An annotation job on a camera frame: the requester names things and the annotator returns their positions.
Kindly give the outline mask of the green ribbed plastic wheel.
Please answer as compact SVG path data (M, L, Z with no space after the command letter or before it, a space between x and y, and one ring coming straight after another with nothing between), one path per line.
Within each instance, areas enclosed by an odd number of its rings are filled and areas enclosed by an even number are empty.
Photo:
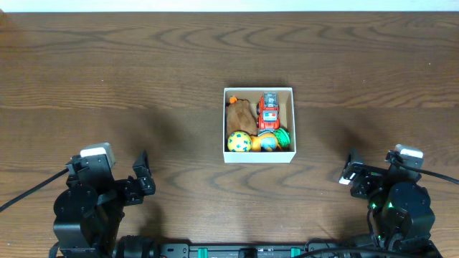
M281 148L287 148L290 145L290 133L283 128L278 128L273 132L278 139Z

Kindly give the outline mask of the orange duck toy blue hat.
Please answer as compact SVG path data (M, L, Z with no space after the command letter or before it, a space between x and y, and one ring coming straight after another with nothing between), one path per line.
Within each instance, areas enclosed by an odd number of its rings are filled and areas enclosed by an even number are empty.
M252 149L251 151L260 152L267 151L273 152L277 148L280 148L278 138L274 133L264 132L259 135L251 135Z

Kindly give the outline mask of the yellow ball with blue letters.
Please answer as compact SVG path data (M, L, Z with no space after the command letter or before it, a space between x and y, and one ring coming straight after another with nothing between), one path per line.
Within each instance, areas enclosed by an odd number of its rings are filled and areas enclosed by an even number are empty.
M229 135L227 147L230 152L249 152L252 149L252 138L246 132L235 131Z

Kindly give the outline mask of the red toy truck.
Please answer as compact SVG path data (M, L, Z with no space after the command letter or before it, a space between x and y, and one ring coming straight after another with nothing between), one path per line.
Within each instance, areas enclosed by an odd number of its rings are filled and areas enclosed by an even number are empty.
M278 95L264 92L257 104L257 126L260 131L274 131L280 127Z

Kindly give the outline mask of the brown plush toy with carrot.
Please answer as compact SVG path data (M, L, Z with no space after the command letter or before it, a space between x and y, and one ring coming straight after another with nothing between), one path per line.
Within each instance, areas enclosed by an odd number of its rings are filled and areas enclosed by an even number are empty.
M255 117L252 115L250 103L247 100L231 96L225 108L225 117L227 138L236 131L243 131L249 135L257 134Z

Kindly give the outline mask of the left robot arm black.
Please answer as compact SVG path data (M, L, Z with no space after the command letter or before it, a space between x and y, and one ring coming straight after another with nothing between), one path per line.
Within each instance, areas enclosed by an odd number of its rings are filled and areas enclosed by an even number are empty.
M115 180L113 164L105 153L73 156L67 190L54 203L53 231L57 243L50 257L157 257L154 240L145 236L117 238L127 206L143 203L153 195L156 185L151 175L148 154L143 151L133 164L135 177Z

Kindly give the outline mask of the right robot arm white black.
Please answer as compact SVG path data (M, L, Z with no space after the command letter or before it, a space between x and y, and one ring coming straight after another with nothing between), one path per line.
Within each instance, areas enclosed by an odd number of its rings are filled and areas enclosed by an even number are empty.
M386 155L389 168L364 164L352 148L339 183L351 185L351 196L368 201L367 222L375 247L421 257L440 257L430 240L435 215L426 188L418 181L421 150L398 144Z

